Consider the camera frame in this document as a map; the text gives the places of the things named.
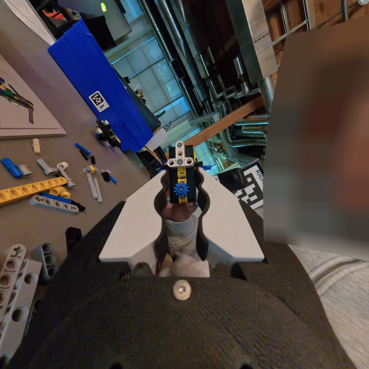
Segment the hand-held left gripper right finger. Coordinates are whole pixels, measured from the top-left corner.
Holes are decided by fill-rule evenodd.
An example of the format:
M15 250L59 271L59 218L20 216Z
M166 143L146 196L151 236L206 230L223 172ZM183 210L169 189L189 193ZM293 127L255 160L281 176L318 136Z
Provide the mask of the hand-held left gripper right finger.
M209 263L260 262L258 240L233 193L204 169L196 169L198 220L196 250Z

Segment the lego gear assembly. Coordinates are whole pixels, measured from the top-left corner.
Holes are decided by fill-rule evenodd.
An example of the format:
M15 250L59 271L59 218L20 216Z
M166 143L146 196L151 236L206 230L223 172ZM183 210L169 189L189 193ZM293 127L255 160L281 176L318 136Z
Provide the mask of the lego gear assembly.
M177 141L174 147L169 148L168 154L168 160L157 171L164 170L168 174L170 202L197 203L201 210L207 209L210 199L201 187L204 178L199 169L208 170L211 166L198 161L193 145L185 145L182 141Z

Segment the person's right forearm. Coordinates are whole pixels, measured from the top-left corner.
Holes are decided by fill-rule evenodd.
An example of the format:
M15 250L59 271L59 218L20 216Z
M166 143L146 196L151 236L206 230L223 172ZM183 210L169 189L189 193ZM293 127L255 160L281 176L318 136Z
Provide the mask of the person's right forearm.
M176 259L172 266L163 268L160 277L178 276L186 278L209 278L210 269L207 260L202 261L196 251L198 217L184 222L166 220L169 254Z

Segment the light grey thin lego beam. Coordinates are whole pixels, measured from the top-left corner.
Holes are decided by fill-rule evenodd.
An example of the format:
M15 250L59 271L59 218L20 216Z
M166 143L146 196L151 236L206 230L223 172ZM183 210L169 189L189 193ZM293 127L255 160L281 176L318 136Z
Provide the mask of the light grey thin lego beam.
M40 195L34 195L33 197L31 197L29 199L29 203L36 207L55 210L66 214L77 214L79 212L79 209L76 205L71 205L63 201L51 199Z

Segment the white lego axle connector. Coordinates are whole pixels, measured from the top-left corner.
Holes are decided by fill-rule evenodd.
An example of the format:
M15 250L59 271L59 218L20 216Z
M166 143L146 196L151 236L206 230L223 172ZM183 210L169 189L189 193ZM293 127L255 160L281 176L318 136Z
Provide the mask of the white lego axle connector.
M72 189L76 186L76 184L73 182L73 180L68 176L66 173L67 168L69 167L68 163L61 162L57 164L57 169L61 173L61 175L66 179L66 184L68 189Z

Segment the blue lego beam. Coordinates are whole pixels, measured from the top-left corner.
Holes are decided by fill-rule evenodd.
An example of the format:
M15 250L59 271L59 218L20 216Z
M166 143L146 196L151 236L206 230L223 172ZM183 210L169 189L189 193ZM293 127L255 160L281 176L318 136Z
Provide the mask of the blue lego beam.
M67 204L71 204L71 200L70 199L64 198L62 196L55 196L55 195L51 195L51 194L45 193L45 192L41 192L38 195L39 196L42 196L42 197L49 198L49 199L53 199L55 201L60 201L60 202L65 202Z

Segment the dark grey lego connector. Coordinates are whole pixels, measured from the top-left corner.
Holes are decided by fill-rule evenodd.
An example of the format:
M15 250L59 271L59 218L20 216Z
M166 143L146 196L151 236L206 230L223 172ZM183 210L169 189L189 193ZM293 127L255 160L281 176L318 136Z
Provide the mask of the dark grey lego connector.
M43 243L30 252L33 260L42 264L39 281L40 284L47 285L56 275L58 267L53 247L50 243Z

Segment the small black lego assembly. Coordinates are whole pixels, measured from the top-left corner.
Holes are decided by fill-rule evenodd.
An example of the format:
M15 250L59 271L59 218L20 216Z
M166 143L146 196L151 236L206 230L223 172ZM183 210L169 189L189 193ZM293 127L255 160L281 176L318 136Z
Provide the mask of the small black lego assembly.
M107 120L96 120L95 135L107 146L121 149L121 141L113 132L111 125Z

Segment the grey angled lego connector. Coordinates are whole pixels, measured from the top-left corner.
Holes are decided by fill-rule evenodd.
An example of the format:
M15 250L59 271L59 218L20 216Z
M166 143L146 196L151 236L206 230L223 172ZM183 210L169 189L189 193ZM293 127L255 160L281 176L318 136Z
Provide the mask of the grey angled lego connector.
M56 176L59 171L57 168L50 167L43 159L37 159L37 164L43 169L46 176Z

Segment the lego instruction booklet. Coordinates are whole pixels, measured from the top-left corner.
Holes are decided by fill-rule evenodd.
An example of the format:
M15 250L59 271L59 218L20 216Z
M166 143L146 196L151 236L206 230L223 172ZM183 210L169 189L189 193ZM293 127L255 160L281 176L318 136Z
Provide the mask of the lego instruction booklet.
M66 131L25 81L0 56L0 138L61 136Z

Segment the person's right hand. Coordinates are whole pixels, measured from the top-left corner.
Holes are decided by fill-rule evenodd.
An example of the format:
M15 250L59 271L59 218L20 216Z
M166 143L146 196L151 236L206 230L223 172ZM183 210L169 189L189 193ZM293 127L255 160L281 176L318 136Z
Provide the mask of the person's right hand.
M196 203L167 203L162 215L165 219L181 223L187 221L196 209Z

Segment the cardboard box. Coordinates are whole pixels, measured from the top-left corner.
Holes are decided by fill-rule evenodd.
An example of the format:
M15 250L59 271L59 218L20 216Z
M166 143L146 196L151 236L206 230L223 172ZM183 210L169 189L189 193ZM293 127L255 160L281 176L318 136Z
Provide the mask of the cardboard box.
M153 133L153 137L146 143L144 148L146 150L154 151L158 147L160 147L164 141L166 141L168 137L167 132L165 131L164 127L160 126L158 129L155 130Z

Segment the blue storage bin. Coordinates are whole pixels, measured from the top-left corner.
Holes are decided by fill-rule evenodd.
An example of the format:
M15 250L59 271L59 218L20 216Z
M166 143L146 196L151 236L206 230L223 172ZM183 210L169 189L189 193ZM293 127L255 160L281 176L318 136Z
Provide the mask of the blue storage bin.
M154 136L83 20L48 48L99 120L107 120L123 151L140 151Z

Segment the white paper booklet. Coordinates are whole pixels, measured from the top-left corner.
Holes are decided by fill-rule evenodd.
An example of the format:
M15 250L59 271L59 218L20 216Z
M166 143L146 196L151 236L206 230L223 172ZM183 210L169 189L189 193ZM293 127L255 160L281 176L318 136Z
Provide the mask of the white paper booklet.
M56 38L53 36L47 25L43 22L34 7L28 0L1 0L15 16L25 25L38 34L46 43L53 45Z

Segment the large metal air duct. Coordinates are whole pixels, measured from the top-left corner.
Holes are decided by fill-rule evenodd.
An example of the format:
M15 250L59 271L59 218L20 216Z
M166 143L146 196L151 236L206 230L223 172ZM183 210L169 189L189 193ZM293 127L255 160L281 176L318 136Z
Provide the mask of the large metal air duct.
M278 70L261 0L227 0L228 11L251 84Z

